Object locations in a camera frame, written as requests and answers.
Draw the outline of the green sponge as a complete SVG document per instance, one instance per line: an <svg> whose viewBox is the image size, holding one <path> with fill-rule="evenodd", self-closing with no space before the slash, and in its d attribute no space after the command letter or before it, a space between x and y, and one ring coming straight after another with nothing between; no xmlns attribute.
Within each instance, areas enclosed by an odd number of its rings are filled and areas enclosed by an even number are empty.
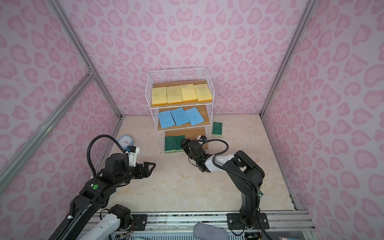
<svg viewBox="0 0 384 240"><path fill-rule="evenodd" d="M176 151L175 136L165 137L165 153Z"/></svg>
<svg viewBox="0 0 384 240"><path fill-rule="evenodd" d="M182 142L185 140L185 135L175 136L175 149L176 152L183 152Z"/></svg>
<svg viewBox="0 0 384 240"><path fill-rule="evenodd" d="M223 134L223 123L213 122L212 135L222 136Z"/></svg>

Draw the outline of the blue sponge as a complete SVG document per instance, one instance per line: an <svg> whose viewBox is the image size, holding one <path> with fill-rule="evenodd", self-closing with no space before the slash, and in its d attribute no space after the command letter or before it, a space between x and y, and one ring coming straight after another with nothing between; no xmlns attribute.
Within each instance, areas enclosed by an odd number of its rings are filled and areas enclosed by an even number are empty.
<svg viewBox="0 0 384 240"><path fill-rule="evenodd" d="M171 111L159 112L159 122L162 129L166 129L176 125Z"/></svg>
<svg viewBox="0 0 384 240"><path fill-rule="evenodd" d="M175 121L176 126L181 126L184 124L189 123L189 119L185 113L185 110L183 108L177 108L174 110L171 110L173 119Z"/></svg>
<svg viewBox="0 0 384 240"><path fill-rule="evenodd" d="M195 108L191 108L188 110L185 110L185 113L189 119L189 122L192 126L198 125L200 123L203 123L205 120L199 110Z"/></svg>

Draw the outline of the yellow sponge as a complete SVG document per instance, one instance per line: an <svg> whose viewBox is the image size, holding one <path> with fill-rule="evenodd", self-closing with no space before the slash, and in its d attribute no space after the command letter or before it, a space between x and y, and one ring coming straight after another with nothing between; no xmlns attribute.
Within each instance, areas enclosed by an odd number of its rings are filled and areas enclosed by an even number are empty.
<svg viewBox="0 0 384 240"><path fill-rule="evenodd" d="M193 84L180 85L183 102L195 102L198 100L196 90Z"/></svg>
<svg viewBox="0 0 384 240"><path fill-rule="evenodd" d="M183 102L180 86L166 87L166 92L167 92L167 103L169 105L179 104Z"/></svg>
<svg viewBox="0 0 384 240"><path fill-rule="evenodd" d="M163 106L168 103L167 88L157 87L152 88L152 101L153 106Z"/></svg>
<svg viewBox="0 0 384 240"><path fill-rule="evenodd" d="M210 91L208 84L194 85L194 88L198 102L205 103L211 102L213 100L213 95Z"/></svg>

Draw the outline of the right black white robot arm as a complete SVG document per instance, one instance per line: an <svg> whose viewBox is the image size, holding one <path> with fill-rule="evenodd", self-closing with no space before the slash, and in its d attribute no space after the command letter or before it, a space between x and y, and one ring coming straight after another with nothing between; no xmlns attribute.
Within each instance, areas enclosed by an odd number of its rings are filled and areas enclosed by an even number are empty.
<svg viewBox="0 0 384 240"><path fill-rule="evenodd" d="M208 154L203 146L210 142L223 143L226 148L215 154ZM225 156L229 144L220 139L185 139L181 141L181 148L189 160L194 161L203 173L225 172L242 194L242 204L239 210L240 221L245 229L259 227L260 223L260 188L263 184L265 172L244 151Z"/></svg>

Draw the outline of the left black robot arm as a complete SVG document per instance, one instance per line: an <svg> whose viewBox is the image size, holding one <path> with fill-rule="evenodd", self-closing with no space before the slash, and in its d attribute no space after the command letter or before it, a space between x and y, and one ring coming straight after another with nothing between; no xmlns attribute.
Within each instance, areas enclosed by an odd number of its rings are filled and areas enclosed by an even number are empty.
<svg viewBox="0 0 384 240"><path fill-rule="evenodd" d="M105 167L85 183L79 195L70 203L66 218L51 235L51 240L75 240L93 215L102 208L117 188L133 179L151 176L155 163L129 164L128 154L112 154Z"/></svg>

